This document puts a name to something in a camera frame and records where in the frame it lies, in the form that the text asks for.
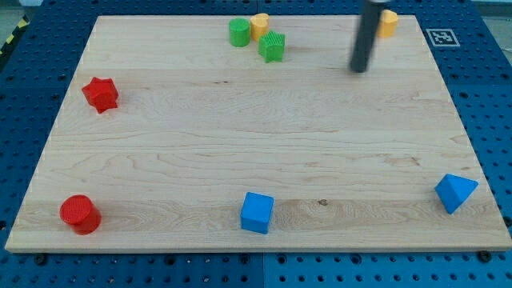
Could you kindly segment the black cylindrical robot arm stick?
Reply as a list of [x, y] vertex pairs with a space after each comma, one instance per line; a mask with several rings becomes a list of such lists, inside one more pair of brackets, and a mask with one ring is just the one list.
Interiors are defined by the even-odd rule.
[[364, 73], [367, 71], [380, 17], [388, 2], [388, 0], [363, 1], [349, 64], [352, 72]]

